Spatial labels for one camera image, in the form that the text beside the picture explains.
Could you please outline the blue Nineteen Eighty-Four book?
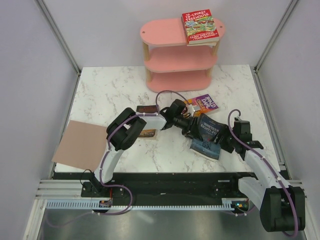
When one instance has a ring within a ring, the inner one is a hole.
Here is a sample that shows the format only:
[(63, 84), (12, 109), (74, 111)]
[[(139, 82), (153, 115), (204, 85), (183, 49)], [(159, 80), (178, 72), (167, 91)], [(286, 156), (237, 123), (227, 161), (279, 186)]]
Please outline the blue Nineteen Eighty-Four book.
[(198, 118), (198, 126), (202, 140), (192, 139), (189, 149), (208, 160), (219, 160), (221, 147), (215, 144), (213, 140), (223, 125), (225, 124), (217, 122), (202, 113)]

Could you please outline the brown Edward Tulane book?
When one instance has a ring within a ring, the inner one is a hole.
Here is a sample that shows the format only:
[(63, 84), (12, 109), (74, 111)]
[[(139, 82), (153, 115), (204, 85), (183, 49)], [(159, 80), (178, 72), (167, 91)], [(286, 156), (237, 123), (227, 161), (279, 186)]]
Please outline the brown Edward Tulane book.
[[(146, 113), (146, 114), (155, 114), (157, 113), (156, 105), (138, 105), (136, 107), (137, 113)], [(147, 139), (147, 140), (155, 140), (157, 137), (158, 130), (152, 128), (152, 124), (147, 122), (143, 130), (139, 134), (140, 139)]]

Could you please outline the pink Hamlet book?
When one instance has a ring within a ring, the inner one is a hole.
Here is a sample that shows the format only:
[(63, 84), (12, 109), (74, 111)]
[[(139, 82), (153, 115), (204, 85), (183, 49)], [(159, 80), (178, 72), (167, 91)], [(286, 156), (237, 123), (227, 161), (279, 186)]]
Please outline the pink Hamlet book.
[(207, 42), (190, 42), (187, 43), (187, 46), (216, 46), (217, 45), (217, 41), (207, 41)]

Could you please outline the red 13-Storey Treehouse book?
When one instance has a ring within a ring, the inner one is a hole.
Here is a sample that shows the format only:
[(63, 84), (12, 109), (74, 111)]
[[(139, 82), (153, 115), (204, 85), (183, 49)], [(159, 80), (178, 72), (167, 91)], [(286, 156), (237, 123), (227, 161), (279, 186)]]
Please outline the red 13-Storey Treehouse book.
[(220, 35), (210, 9), (183, 13), (181, 20), (187, 45), (210, 45), (220, 40)]

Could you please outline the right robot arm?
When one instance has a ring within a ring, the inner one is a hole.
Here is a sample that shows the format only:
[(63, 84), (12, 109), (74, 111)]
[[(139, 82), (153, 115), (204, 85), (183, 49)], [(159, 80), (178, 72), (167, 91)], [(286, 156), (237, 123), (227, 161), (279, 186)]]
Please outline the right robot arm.
[(253, 170), (254, 177), (242, 177), (229, 184), (235, 197), (246, 195), (259, 210), (267, 232), (303, 231), (306, 226), (306, 196), (300, 186), (286, 180), (265, 156), (262, 144), (252, 139), (249, 121), (236, 119), (234, 126), (218, 123), (214, 143), (229, 152), (236, 152)]

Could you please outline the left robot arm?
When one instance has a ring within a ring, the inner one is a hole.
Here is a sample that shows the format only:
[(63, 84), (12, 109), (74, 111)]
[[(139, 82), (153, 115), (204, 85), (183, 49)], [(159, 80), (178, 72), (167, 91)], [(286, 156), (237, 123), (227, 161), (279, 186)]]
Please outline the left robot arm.
[(113, 177), (115, 167), (123, 154), (129, 149), (143, 130), (167, 130), (173, 126), (181, 129), (186, 138), (201, 141), (198, 117), (184, 117), (186, 104), (179, 99), (156, 113), (136, 112), (127, 107), (107, 127), (106, 149), (94, 175), (97, 179), (92, 185), (92, 191), (99, 197), (106, 196), (110, 191), (109, 181)]

